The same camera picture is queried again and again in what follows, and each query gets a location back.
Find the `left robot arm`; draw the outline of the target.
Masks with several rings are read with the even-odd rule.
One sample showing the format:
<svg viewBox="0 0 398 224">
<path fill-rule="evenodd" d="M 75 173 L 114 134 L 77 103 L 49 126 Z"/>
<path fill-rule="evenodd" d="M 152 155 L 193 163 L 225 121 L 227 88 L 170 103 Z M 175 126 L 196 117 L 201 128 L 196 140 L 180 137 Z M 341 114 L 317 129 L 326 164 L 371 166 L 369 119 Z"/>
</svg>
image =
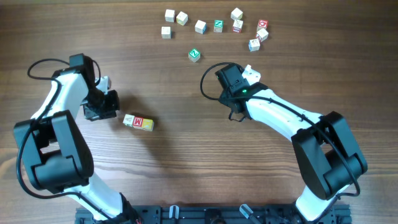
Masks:
<svg viewBox="0 0 398 224">
<path fill-rule="evenodd" d="M 118 93 L 96 61 L 72 55 L 67 68 L 49 77 L 50 92 L 28 120 L 16 123 L 16 175 L 22 189 L 42 200 L 70 197 L 93 223 L 142 223 L 125 196 L 94 172 L 93 156 L 76 122 L 80 109 L 90 121 L 116 117 Z"/>
</svg>

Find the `red M wooden block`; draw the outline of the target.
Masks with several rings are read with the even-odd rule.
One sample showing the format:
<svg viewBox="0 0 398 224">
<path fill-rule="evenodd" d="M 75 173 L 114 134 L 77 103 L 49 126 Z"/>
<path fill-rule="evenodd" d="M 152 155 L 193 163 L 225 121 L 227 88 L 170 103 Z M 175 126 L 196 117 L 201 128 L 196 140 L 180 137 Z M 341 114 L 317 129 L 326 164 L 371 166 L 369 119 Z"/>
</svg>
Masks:
<svg viewBox="0 0 398 224">
<path fill-rule="evenodd" d="M 144 118 L 135 116 L 132 121 L 132 126 L 136 129 L 142 129 L 143 122 L 144 122 Z"/>
</svg>

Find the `green Z wooden block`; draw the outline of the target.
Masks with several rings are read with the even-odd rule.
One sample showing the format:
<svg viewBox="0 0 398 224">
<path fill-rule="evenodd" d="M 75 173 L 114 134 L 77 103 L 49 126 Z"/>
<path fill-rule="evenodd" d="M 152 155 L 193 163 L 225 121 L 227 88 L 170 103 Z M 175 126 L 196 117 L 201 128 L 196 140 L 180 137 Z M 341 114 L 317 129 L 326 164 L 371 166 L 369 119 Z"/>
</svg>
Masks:
<svg viewBox="0 0 398 224">
<path fill-rule="evenodd" d="M 201 53 L 196 48 L 191 49 L 191 51 L 189 51 L 189 53 L 188 53 L 188 58 L 192 62 L 197 62 L 200 59 L 200 57 L 201 57 Z"/>
</svg>

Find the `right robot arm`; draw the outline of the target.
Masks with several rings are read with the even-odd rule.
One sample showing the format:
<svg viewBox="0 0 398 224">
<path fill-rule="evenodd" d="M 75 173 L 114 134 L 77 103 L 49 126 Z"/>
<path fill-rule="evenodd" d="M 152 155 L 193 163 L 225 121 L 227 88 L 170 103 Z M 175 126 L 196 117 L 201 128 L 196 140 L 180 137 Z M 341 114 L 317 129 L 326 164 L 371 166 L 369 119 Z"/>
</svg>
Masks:
<svg viewBox="0 0 398 224">
<path fill-rule="evenodd" d="M 299 108 L 260 83 L 260 73 L 250 65 L 219 63 L 215 72 L 222 92 L 217 98 L 231 113 L 264 123 L 293 146 L 300 175 L 305 182 L 301 196 L 291 205 L 268 208 L 265 222 L 342 223 L 336 213 L 341 197 L 361 193 L 358 178 L 368 170 L 363 153 L 345 118 Z"/>
</svg>

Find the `yellow K wooden block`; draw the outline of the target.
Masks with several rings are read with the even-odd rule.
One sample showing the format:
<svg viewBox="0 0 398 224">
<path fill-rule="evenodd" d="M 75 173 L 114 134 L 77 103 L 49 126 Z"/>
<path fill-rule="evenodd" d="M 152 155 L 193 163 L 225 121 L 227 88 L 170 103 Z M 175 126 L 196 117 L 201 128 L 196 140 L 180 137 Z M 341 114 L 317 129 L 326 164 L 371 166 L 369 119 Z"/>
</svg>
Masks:
<svg viewBox="0 0 398 224">
<path fill-rule="evenodd" d="M 141 128 L 146 131 L 153 131 L 154 121 L 152 119 L 143 119 Z"/>
</svg>

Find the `teal picture wooden block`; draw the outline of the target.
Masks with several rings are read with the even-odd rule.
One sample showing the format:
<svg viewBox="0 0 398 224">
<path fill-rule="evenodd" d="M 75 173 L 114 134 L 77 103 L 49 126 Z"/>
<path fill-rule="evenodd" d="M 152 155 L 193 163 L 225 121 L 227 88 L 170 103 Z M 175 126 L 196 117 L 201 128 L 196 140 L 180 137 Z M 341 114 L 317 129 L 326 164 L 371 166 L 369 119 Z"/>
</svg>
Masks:
<svg viewBox="0 0 398 224">
<path fill-rule="evenodd" d="M 126 115 L 124 116 L 124 119 L 123 119 L 123 124 L 126 125 L 126 126 L 132 127 L 134 118 L 135 118 L 134 115 L 126 114 Z"/>
</svg>

